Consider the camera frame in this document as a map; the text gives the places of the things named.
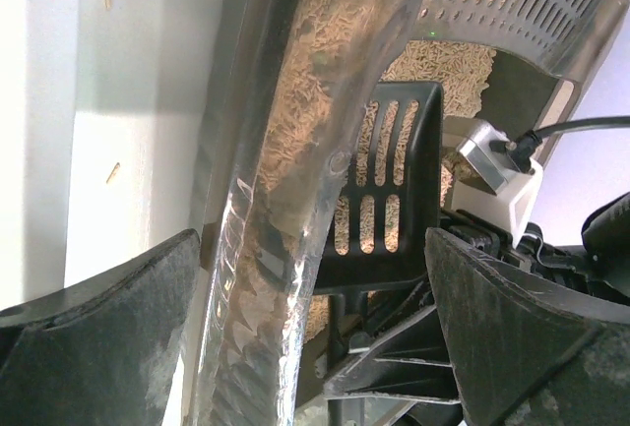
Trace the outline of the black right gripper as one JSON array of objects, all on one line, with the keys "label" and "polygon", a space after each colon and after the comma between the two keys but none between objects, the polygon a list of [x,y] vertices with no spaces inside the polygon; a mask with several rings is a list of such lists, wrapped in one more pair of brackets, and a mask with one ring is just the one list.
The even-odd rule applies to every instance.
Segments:
[{"label": "black right gripper", "polygon": [[527,274],[567,288],[590,293],[589,264],[580,248],[556,248],[547,244],[539,226],[528,223],[516,247],[512,235],[465,211],[442,209],[440,227],[477,250]]}]

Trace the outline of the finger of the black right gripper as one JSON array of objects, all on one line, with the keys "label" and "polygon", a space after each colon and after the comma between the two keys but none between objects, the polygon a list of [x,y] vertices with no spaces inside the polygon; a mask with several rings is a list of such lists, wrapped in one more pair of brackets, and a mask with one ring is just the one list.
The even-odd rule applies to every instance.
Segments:
[{"label": "finger of the black right gripper", "polygon": [[458,388],[430,292],[379,293],[342,327],[346,303],[331,298],[327,399],[395,398],[458,404]]}]

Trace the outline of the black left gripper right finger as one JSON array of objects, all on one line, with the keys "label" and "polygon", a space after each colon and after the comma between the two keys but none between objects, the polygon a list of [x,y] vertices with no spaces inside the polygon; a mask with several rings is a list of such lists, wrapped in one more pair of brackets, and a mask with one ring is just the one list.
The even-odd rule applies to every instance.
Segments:
[{"label": "black left gripper right finger", "polygon": [[628,307],[439,228],[426,232],[425,259],[467,424],[628,424]]}]

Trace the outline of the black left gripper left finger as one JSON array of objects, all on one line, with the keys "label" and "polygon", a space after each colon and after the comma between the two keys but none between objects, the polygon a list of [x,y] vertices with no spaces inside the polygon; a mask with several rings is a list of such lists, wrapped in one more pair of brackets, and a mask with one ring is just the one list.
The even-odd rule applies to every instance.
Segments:
[{"label": "black left gripper left finger", "polygon": [[159,425],[199,272],[186,229],[1,312],[4,425]]}]

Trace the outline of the black slotted litter scoop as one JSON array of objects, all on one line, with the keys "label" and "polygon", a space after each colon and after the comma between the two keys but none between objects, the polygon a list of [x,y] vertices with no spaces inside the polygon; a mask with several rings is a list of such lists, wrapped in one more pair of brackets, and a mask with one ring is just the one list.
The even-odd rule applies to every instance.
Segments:
[{"label": "black slotted litter scoop", "polygon": [[329,301],[329,367],[348,353],[343,318],[365,324],[369,293],[413,287],[426,273],[425,231],[439,222],[442,118],[437,82],[381,83],[371,95],[315,284]]}]

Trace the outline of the brown plastic litter box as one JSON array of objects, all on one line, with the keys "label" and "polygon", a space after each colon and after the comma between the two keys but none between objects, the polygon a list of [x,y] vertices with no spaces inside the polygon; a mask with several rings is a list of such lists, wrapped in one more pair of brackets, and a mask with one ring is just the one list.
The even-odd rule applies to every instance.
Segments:
[{"label": "brown plastic litter box", "polygon": [[[573,86],[576,104],[629,0],[244,0],[227,92],[204,118],[191,219],[210,274],[188,425],[290,425],[324,401],[331,425],[427,423],[402,399],[349,405],[323,395],[329,301],[320,265],[371,95],[413,39],[490,46]],[[542,125],[541,100],[518,85],[495,101],[505,155],[541,165],[559,135],[621,128],[627,118]],[[473,170],[443,149],[440,210]]]}]

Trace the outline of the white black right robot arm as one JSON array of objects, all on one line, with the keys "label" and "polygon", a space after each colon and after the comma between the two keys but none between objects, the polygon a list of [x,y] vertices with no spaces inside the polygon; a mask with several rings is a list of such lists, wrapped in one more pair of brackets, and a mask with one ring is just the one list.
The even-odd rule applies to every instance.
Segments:
[{"label": "white black right robot arm", "polygon": [[374,247],[329,249],[328,401],[402,399],[427,423],[615,423],[629,410],[629,200],[578,247],[504,230],[432,197],[375,199]]}]

